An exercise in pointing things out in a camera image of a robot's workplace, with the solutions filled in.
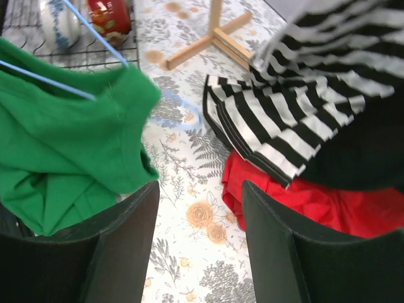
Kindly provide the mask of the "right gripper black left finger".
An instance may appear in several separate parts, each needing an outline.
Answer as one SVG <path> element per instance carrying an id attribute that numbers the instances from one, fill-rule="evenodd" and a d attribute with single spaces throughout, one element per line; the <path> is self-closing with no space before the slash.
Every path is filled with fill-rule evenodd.
<path id="1" fill-rule="evenodd" d="M 160 190 L 152 181 L 52 236 L 1 209 L 2 302 L 140 302 Z"/>

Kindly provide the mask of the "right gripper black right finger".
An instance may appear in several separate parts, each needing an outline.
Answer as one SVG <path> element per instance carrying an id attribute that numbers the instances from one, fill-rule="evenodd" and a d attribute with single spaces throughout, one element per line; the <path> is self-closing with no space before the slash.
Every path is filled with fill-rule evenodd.
<path id="1" fill-rule="evenodd" d="M 365 239 L 287 208 L 251 181 L 242 207 L 256 301 L 402 302 L 403 230 Z"/>

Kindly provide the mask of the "green tank top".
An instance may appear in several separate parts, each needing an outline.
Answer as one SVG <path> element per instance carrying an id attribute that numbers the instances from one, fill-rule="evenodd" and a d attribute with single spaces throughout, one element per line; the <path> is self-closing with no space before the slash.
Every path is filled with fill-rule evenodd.
<path id="1" fill-rule="evenodd" d="M 58 68 L 1 41 L 1 203 L 37 235 L 158 178 L 141 141 L 160 90 L 137 67 Z"/>

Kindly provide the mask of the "light blue wire hanger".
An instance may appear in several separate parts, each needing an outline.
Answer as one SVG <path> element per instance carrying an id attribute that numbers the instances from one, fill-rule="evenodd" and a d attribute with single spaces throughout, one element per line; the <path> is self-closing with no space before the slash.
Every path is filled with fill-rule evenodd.
<path id="1" fill-rule="evenodd" d="M 39 1 L 1 1 L 1 36 L 45 62 L 70 70 L 95 72 L 121 63 L 82 23 L 70 49 L 52 50 L 42 28 Z M 172 88 L 160 85 L 160 90 L 160 103 L 151 113 L 151 121 L 181 131 L 202 128 L 203 117 L 196 104 Z"/>

